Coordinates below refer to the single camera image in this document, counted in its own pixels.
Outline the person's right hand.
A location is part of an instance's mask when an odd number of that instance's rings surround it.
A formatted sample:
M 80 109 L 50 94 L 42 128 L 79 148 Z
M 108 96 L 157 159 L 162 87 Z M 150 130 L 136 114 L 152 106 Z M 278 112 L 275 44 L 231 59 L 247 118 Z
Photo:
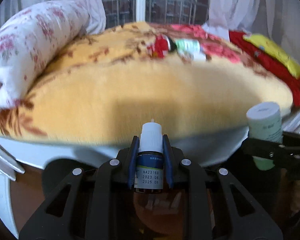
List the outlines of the person's right hand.
M 300 211 L 300 180 L 297 180 L 294 183 L 291 194 L 290 210 L 292 215 L 295 215 Z

